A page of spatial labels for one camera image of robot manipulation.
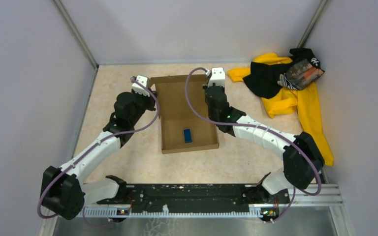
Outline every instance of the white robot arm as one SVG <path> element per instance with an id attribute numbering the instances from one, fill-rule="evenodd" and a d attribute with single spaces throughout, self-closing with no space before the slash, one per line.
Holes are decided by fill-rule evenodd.
<path id="1" fill-rule="evenodd" d="M 72 219 L 83 206 L 111 199 L 119 194 L 118 190 L 125 182 L 117 177 L 107 176 L 98 182 L 84 182 L 108 156 L 125 145 L 145 111 L 155 110 L 155 100 L 147 92 L 149 79 L 137 76 L 134 80 L 145 89 L 133 83 L 131 92 L 118 95 L 114 104 L 115 111 L 96 140 L 59 168 L 50 166 L 44 172 L 40 199 L 43 206 L 65 219 Z"/>
<path id="2" fill-rule="evenodd" d="M 266 176 L 261 182 L 261 186 L 268 194 L 274 195 L 291 186 L 306 189 L 314 179 L 315 173 L 312 166 L 292 146 L 292 143 L 309 157 L 319 171 L 324 165 L 324 159 L 312 136 L 306 132 L 300 135 L 281 132 L 230 107 L 224 92 L 224 69 L 213 68 L 211 71 L 207 70 L 205 75 L 209 77 L 208 84 L 204 87 L 209 119 L 214 121 L 222 132 L 253 141 L 272 151 L 283 161 L 283 168 Z"/>
<path id="3" fill-rule="evenodd" d="M 217 212 L 242 212 L 242 216 L 260 217 L 260 212 L 252 204 L 269 203 L 275 198 L 284 198 L 286 203 L 289 201 L 286 197 L 287 188 L 295 186 L 306 189 L 315 172 L 298 150 L 292 147 L 292 143 L 304 151 L 319 171 L 324 160 L 312 137 L 305 132 L 300 135 L 283 133 L 230 107 L 224 93 L 224 70 L 213 68 L 206 75 L 209 80 L 204 88 L 209 119 L 216 123 L 220 131 L 250 140 L 272 151 L 283 160 L 283 168 L 266 175 L 259 184 L 127 185 L 124 180 L 115 176 L 84 183 L 97 166 L 131 138 L 134 126 L 144 112 L 155 110 L 155 100 L 146 91 L 149 79 L 137 76 L 135 80 L 145 88 L 134 83 L 132 92 L 118 95 L 114 104 L 115 111 L 96 140 L 59 168 L 47 168 L 43 174 L 40 205 L 67 220 L 76 217 L 84 206 L 94 203 L 131 207 L 131 198 L 135 201 L 132 207 L 134 217 L 151 216 L 147 212 L 164 216 L 165 212 L 169 212 L 168 205 L 170 212 L 179 212 L 180 215 L 182 212 L 188 215 L 198 212 L 200 216 L 208 217 L 216 216 Z"/>

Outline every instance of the yellow cloth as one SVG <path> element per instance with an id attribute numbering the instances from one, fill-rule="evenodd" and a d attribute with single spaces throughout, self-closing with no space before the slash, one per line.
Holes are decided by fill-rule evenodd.
<path id="1" fill-rule="evenodd" d="M 256 57 L 254 62 L 268 65 L 291 63 L 290 58 L 280 58 L 275 53 L 267 53 Z M 227 72 L 233 82 L 243 81 L 250 74 L 250 68 L 235 68 Z M 318 91 L 315 82 L 310 83 L 304 90 L 290 90 L 283 87 L 276 96 L 266 99 L 261 98 L 264 108 L 270 118 L 275 115 L 292 114 L 298 111 L 302 129 L 311 134 L 327 166 L 332 166 L 332 155 L 327 139 L 322 132 L 322 118 L 319 107 Z"/>

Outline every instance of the black cloth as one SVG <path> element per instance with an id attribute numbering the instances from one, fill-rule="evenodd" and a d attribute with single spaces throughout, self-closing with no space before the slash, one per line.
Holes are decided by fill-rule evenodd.
<path id="1" fill-rule="evenodd" d="M 246 86 L 259 97 L 272 98 L 282 88 L 304 89 L 311 81 L 319 78 L 323 71 L 320 69 L 319 61 L 315 58 L 311 49 L 294 48 L 290 49 L 290 57 L 293 61 L 288 64 L 266 65 L 263 63 L 251 62 L 250 75 L 243 78 Z M 304 68 L 304 63 L 319 73 L 313 73 L 311 80 L 306 80 L 304 71 L 298 71 L 298 68 Z"/>

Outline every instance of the gray wall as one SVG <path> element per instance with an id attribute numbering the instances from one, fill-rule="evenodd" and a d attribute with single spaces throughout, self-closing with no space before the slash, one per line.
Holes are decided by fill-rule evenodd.
<path id="1" fill-rule="evenodd" d="M 32 236 L 43 171 L 72 154 L 93 69 L 50 0 L 0 1 L 0 236 Z"/>
<path id="2" fill-rule="evenodd" d="M 63 0 L 100 64 L 250 61 L 295 47 L 319 0 Z"/>
<path id="3" fill-rule="evenodd" d="M 378 235 L 378 1 L 332 1 L 307 47 L 326 69 L 318 81 L 324 132 L 357 235 Z"/>

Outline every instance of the open cardboard box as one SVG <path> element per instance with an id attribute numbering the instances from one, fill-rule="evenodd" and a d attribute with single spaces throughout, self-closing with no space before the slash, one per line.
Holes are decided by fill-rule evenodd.
<path id="1" fill-rule="evenodd" d="M 187 75 L 153 77 L 149 86 L 155 85 L 160 103 L 161 152 L 163 154 L 216 149 L 219 146 L 214 124 L 198 118 L 185 99 Z M 205 75 L 192 75 L 188 95 L 192 106 L 203 117 L 208 117 L 205 103 Z M 191 142 L 186 143 L 184 130 L 190 129 Z"/>

